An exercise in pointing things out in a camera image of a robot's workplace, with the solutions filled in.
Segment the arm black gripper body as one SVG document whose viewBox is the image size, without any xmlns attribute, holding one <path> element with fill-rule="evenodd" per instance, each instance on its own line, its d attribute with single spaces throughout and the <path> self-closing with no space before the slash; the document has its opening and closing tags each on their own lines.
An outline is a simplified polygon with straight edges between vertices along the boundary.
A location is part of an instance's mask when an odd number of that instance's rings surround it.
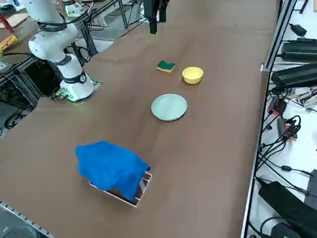
<svg viewBox="0 0 317 238">
<path fill-rule="evenodd" d="M 166 14 L 166 9 L 170 0 L 144 0 L 144 16 L 154 18 L 157 13 Z"/>
</svg>

